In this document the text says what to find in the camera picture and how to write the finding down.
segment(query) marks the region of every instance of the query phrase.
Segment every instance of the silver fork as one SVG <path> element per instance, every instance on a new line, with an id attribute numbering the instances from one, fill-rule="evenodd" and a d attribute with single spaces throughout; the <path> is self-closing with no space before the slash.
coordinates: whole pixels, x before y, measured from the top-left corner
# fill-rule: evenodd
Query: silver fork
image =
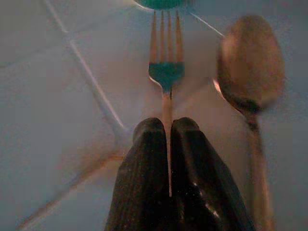
<path id="1" fill-rule="evenodd" d="M 162 120 L 166 132 L 167 140 L 167 161 L 168 161 L 168 182 L 169 196 L 172 196 L 171 189 L 171 148 L 170 148 L 170 133 L 172 125 L 172 85 L 179 81 L 184 75 L 183 62 L 183 45 L 180 29 L 179 13 L 176 11 L 176 55 L 173 53 L 173 39 L 171 33 L 171 18 L 170 12 L 168 15 L 167 25 L 167 50 L 166 57 L 165 35 L 164 35 L 164 12 L 161 12 L 160 25 L 160 57 L 158 58 L 158 46 L 156 38 L 156 12 L 153 15 L 151 45 L 150 45 L 150 63 L 149 75 L 150 79 L 162 88 Z"/>

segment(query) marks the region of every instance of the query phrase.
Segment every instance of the spoon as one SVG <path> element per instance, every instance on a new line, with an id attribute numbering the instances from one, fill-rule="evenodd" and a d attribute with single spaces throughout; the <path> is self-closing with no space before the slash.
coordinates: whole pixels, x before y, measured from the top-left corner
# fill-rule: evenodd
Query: spoon
<path id="1" fill-rule="evenodd" d="M 256 230 L 275 230 L 257 114 L 281 94 L 284 62 L 270 25 L 260 16 L 243 16 L 218 50 L 218 84 L 223 97 L 249 127 L 252 212 Z"/>

